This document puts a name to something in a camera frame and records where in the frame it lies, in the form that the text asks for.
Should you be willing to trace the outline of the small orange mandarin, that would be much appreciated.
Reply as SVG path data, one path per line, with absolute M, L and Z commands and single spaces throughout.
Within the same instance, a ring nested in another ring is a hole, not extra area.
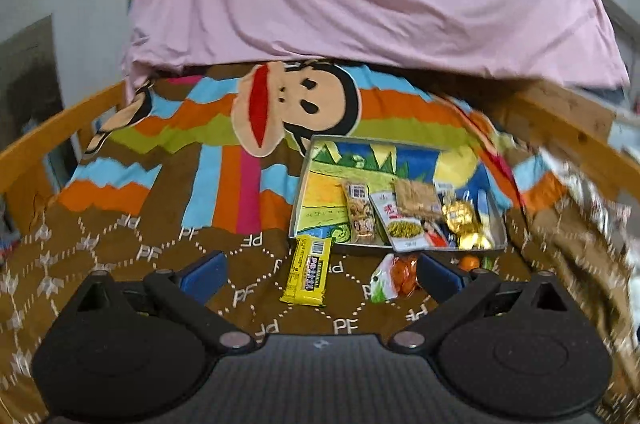
M 459 260 L 458 267 L 461 270 L 470 272 L 474 269 L 480 268 L 480 259 L 474 255 L 465 255 Z

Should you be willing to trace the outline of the gold foil packet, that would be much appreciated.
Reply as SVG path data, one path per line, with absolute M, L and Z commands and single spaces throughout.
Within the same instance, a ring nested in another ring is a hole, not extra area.
M 494 241 L 491 235 L 482 228 L 464 228 L 458 233 L 458 248 L 460 250 L 491 250 Z

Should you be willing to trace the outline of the orange meat snack packet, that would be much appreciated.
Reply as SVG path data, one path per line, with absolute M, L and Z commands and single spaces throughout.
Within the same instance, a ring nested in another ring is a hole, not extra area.
M 387 254 L 370 277 L 370 301 L 375 304 L 408 297 L 418 286 L 418 254 Z

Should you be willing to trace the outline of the small gold cartoon packet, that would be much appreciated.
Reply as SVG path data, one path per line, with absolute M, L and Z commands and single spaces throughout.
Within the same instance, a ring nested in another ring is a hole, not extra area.
M 469 201 L 447 200 L 442 204 L 442 214 L 448 228 L 458 236 L 477 230 L 475 210 Z

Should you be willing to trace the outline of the puffed rice cake packet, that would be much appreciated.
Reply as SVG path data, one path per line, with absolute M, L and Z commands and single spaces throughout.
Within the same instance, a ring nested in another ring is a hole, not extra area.
M 394 191 L 397 206 L 405 216 L 422 220 L 442 218 L 442 203 L 434 184 L 397 178 Z

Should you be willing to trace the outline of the mixed nuts packet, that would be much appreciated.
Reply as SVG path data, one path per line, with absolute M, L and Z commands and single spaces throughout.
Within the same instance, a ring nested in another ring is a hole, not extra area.
M 376 239 L 375 217 L 366 184 L 345 181 L 343 192 L 350 227 L 350 242 L 371 244 Z

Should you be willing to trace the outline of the yellow snack box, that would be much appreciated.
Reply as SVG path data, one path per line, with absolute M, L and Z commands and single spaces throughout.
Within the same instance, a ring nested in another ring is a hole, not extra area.
M 332 240 L 299 236 L 288 280 L 280 301 L 288 305 L 321 307 L 326 295 Z

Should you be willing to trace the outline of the green sausage stick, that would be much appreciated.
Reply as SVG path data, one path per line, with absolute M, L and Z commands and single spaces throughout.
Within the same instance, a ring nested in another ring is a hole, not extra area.
M 492 264 L 493 264 L 493 263 L 494 263 L 494 262 L 492 261 L 492 259 L 491 259 L 490 257 L 488 257 L 488 256 L 485 256 L 485 257 L 483 258 L 483 260 L 482 260 L 482 266 L 483 266 L 485 269 L 491 269 L 491 268 L 492 268 Z

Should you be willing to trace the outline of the green pickle snack packet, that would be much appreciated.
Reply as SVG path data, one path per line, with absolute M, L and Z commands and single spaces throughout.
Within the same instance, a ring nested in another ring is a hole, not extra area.
M 405 216 L 399 210 L 393 192 L 371 193 L 371 204 L 386 238 L 396 253 L 446 250 L 449 242 L 438 229 L 419 218 Z

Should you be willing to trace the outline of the grey tray with drawing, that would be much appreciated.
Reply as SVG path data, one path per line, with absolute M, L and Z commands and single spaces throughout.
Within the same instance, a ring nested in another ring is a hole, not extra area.
M 498 186 L 471 148 L 367 138 L 312 138 L 288 233 L 349 252 L 506 247 Z

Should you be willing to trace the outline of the colourful monkey bedspread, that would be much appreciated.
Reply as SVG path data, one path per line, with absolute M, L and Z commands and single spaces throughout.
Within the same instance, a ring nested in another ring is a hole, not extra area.
M 480 111 L 437 99 L 401 77 L 349 66 L 359 94 L 356 137 L 374 145 L 356 160 L 330 144 L 323 164 L 344 177 L 362 168 L 374 188 L 393 177 L 478 179 L 516 220 L 565 194 L 538 156 L 514 145 Z M 142 111 L 104 125 L 75 158 L 62 186 L 44 181 L 26 147 L 1 166 L 4 202 L 21 240 L 1 254 L 1 418 L 38 423 L 47 415 L 30 373 L 37 346 L 81 281 L 94 270 L 137 281 L 178 270 L 213 252 L 228 277 L 213 310 L 257 338 L 271 333 L 376 333 L 389 337 L 436 305 L 424 291 L 376 304 L 369 279 L 376 253 L 336 251 L 320 308 L 281 302 L 290 264 L 290 225 L 304 160 L 287 130 L 265 156 L 247 153 L 231 111 L 245 66 L 147 84 Z

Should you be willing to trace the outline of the silver floral quilt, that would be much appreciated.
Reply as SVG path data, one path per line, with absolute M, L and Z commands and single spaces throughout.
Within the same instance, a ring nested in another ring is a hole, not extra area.
M 639 267 L 627 233 L 630 207 L 605 199 L 573 164 L 545 150 L 503 152 L 520 204 L 499 202 L 509 246 L 496 270 L 524 281 L 553 272 L 608 348 L 612 380 L 597 414 L 607 423 L 639 419 Z

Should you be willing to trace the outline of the brown door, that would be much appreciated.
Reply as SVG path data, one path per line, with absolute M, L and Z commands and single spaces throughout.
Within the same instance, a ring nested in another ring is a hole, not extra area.
M 1 43 L 1 149 L 63 109 L 47 16 Z

